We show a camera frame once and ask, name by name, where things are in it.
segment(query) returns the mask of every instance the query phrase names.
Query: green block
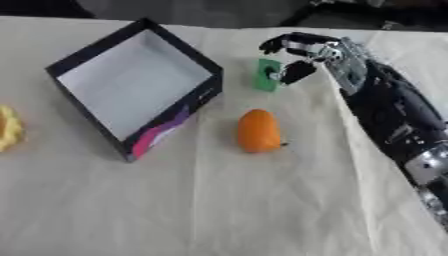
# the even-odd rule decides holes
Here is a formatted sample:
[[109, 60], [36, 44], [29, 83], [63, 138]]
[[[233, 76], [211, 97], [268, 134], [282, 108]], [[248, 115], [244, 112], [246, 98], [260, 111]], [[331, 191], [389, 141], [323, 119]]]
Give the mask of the green block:
[[275, 60], [259, 59], [254, 87], [258, 90], [273, 92], [277, 88], [278, 81], [266, 76], [266, 68], [271, 67], [275, 73], [280, 72], [281, 63]]

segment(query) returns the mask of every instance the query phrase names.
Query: yellow object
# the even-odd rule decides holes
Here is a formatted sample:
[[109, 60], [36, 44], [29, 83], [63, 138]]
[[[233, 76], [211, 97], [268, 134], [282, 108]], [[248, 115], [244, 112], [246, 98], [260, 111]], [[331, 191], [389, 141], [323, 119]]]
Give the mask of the yellow object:
[[0, 105], [0, 152], [17, 144], [22, 134], [23, 127], [14, 110]]
[[238, 144], [249, 153], [280, 148], [280, 131], [274, 116], [262, 109], [246, 113], [238, 122]]

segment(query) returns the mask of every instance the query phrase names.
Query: black chair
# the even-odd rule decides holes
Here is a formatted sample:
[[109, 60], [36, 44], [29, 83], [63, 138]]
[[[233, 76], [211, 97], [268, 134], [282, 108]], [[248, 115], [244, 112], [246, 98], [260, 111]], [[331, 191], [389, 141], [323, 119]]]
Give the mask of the black chair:
[[0, 15], [94, 18], [76, 0], [0, 0]]
[[315, 14], [330, 14], [353, 19], [360, 24], [370, 22], [376, 29], [390, 29], [388, 24], [403, 26], [423, 26], [431, 31], [445, 31], [448, 26], [448, 5], [443, 0], [437, 0], [432, 7], [428, 6], [382, 6], [374, 7], [365, 0], [356, 3], [328, 2], [312, 0], [298, 9], [292, 16], [283, 20], [279, 27], [294, 27]]

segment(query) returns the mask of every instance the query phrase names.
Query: pink graphic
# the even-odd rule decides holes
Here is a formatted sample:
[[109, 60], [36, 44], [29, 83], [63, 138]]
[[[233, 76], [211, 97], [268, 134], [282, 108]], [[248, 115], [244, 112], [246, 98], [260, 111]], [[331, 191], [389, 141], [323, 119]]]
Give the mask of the pink graphic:
[[168, 130], [173, 130], [176, 126], [182, 124], [189, 115], [190, 113], [188, 112], [188, 107], [186, 106], [174, 117], [173, 120], [147, 130], [132, 147], [132, 154], [136, 158], [142, 156], [146, 151], [148, 151], [149, 148], [154, 146], [161, 137], [165, 136]]

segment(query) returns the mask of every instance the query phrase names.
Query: table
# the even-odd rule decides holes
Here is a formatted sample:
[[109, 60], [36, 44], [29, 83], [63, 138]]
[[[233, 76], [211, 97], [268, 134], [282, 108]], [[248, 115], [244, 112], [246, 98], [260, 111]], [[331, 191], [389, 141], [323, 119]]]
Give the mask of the table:
[[[44, 72], [125, 24], [0, 18], [0, 102], [27, 126], [25, 143], [0, 155], [1, 255], [448, 252], [447, 236], [324, 70], [273, 94], [251, 88], [263, 40], [293, 30], [346, 35], [401, 70], [448, 117], [446, 35], [167, 26], [224, 67], [224, 93], [128, 164]], [[288, 147], [239, 151], [235, 123], [251, 108], [276, 115]]]

